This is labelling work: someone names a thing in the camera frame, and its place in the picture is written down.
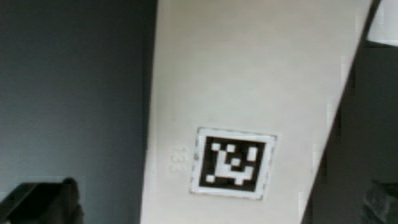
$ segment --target white wall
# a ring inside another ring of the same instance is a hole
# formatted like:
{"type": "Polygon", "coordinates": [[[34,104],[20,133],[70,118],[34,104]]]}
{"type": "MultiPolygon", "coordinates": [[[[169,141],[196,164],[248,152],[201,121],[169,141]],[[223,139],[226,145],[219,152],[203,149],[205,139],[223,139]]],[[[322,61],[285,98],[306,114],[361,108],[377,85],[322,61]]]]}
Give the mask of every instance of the white wall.
{"type": "Polygon", "coordinates": [[[0,5],[0,198],[72,176],[89,224],[139,220],[143,2],[0,5]]]}

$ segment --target dark gray wall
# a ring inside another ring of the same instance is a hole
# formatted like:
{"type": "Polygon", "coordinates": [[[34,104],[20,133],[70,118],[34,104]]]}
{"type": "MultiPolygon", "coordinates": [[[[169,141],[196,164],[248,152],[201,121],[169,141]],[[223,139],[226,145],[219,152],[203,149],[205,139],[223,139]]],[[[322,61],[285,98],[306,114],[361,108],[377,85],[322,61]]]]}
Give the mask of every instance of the dark gray wall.
{"type": "Polygon", "coordinates": [[[360,224],[372,179],[398,182],[398,48],[361,49],[352,75],[304,224],[360,224]]]}
{"type": "Polygon", "coordinates": [[[0,191],[79,180],[86,223],[139,223],[155,1],[0,1],[0,191]]]}

